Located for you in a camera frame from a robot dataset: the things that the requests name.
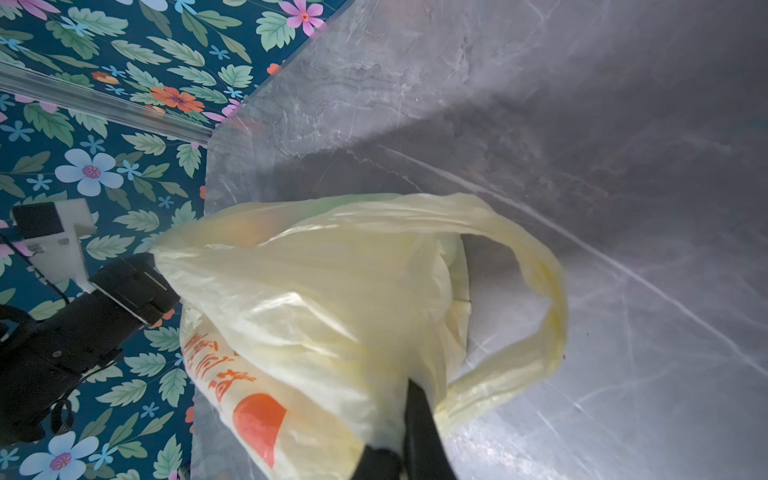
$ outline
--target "white flower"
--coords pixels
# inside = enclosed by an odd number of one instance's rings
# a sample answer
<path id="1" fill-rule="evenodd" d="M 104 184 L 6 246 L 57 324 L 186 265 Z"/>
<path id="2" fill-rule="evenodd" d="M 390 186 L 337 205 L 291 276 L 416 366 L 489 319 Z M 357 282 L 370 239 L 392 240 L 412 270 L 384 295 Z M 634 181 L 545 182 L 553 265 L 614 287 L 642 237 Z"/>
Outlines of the white flower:
<path id="1" fill-rule="evenodd" d="M 85 462 L 78 460 L 98 448 L 98 439 L 88 437 L 74 444 L 74 432 L 58 435 L 48 443 L 48 451 L 33 453 L 25 458 L 18 472 L 34 475 L 32 480 L 77 480 L 85 473 Z"/>
<path id="2" fill-rule="evenodd" d="M 123 5 L 130 5 L 134 0 L 116 0 L 116 2 L 120 2 Z M 168 2 L 165 0 L 141 0 L 141 3 L 158 12 L 165 12 L 168 10 Z"/>
<path id="3" fill-rule="evenodd" d="M 70 184 L 79 181 L 78 192 L 86 197 L 96 197 L 101 193 L 101 184 L 110 188 L 119 188 L 123 184 L 123 177 L 115 172 L 110 172 L 114 167 L 114 158 L 107 154 L 96 154 L 93 160 L 88 152 L 79 148 L 73 148 L 64 154 L 72 165 L 56 167 L 56 178 Z"/>

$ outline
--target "translucent plastic bag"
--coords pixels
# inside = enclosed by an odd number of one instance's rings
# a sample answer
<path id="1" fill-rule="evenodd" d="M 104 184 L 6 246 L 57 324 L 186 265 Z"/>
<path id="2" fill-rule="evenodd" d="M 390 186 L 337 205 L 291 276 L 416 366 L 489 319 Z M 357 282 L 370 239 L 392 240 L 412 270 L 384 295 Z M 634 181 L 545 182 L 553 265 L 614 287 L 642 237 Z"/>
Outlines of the translucent plastic bag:
<path id="1" fill-rule="evenodd" d="M 512 248 L 526 283 L 551 306 L 534 335 L 449 384 L 464 359 L 470 311 L 461 233 Z M 427 392 L 445 434 L 554 372 L 564 349 L 559 263 L 472 195 L 241 204 L 174 228 L 153 251 L 184 301 L 191 378 L 215 404 L 216 376 L 240 362 L 254 380 L 238 388 L 263 392 L 283 412 L 282 423 L 244 435 L 229 393 L 218 400 L 271 478 L 348 478 L 366 443 L 400 452 L 408 378 Z M 233 359 L 200 356 L 207 341 L 190 339 L 201 328 L 237 352 Z M 297 427 L 315 418 L 324 429 Z M 307 449 L 346 456 L 319 466 Z"/>

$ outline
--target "flower center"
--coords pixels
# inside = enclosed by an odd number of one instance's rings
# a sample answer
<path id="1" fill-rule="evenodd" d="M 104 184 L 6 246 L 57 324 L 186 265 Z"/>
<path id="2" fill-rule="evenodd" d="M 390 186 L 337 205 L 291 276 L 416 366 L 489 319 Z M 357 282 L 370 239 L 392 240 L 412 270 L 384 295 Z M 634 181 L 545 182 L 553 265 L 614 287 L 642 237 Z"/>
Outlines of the flower center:
<path id="1" fill-rule="evenodd" d="M 94 167 L 93 165 L 88 165 L 87 167 L 83 168 L 83 173 L 88 178 L 99 178 L 101 176 L 101 170 Z"/>
<path id="2" fill-rule="evenodd" d="M 65 466 L 69 465 L 69 462 L 72 461 L 72 455 L 68 452 L 62 453 L 58 457 L 51 460 L 51 464 L 49 465 L 51 467 L 51 470 L 61 470 Z"/>

